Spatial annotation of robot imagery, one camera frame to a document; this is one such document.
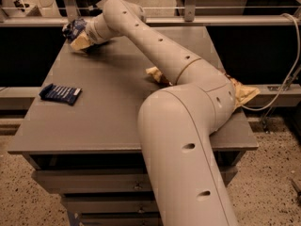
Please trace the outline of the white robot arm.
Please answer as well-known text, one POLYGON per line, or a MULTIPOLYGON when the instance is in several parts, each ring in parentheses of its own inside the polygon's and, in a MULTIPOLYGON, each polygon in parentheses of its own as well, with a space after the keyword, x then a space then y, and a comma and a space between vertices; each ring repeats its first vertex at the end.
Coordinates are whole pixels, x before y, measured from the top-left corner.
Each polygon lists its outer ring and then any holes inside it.
POLYGON ((138 113, 144 161, 164 226, 238 226, 210 135, 230 118, 235 88, 205 59, 146 25, 142 7, 107 0, 101 15, 71 24, 71 46, 86 49, 125 36, 169 87, 138 113))

